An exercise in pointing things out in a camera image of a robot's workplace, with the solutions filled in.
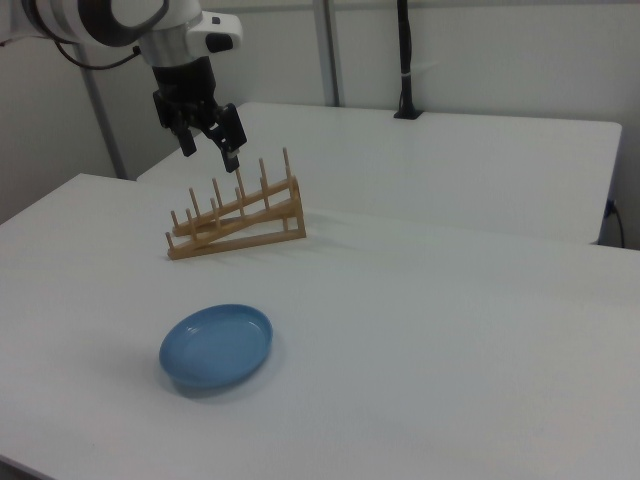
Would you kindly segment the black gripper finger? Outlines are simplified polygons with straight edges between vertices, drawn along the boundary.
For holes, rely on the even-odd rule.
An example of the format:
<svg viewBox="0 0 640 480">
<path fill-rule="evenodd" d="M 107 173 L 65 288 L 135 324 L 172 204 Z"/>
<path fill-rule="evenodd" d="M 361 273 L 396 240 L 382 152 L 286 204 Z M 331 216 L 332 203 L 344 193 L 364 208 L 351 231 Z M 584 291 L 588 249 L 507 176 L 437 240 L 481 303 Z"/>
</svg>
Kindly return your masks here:
<svg viewBox="0 0 640 480">
<path fill-rule="evenodd" d="M 194 120 L 195 117 L 183 108 L 175 107 L 172 112 L 170 129 L 176 136 L 185 157 L 189 157 L 197 151 L 194 137 L 191 132 Z"/>
<path fill-rule="evenodd" d="M 206 109 L 200 130 L 219 149 L 225 170 L 235 172 L 240 166 L 238 152 L 247 142 L 236 106 L 228 103 Z"/>
</svg>

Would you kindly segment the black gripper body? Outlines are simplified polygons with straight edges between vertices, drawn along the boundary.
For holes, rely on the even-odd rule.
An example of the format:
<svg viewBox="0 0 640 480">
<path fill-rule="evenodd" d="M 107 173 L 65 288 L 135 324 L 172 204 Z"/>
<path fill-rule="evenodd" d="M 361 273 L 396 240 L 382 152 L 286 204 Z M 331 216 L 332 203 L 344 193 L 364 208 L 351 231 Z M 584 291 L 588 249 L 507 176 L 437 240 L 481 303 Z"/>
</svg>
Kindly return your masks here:
<svg viewBox="0 0 640 480">
<path fill-rule="evenodd" d="M 174 128 L 178 118 L 189 126 L 210 128 L 216 120 L 216 81 L 208 57 L 174 67 L 153 67 L 158 89 L 153 99 L 164 128 Z"/>
</svg>

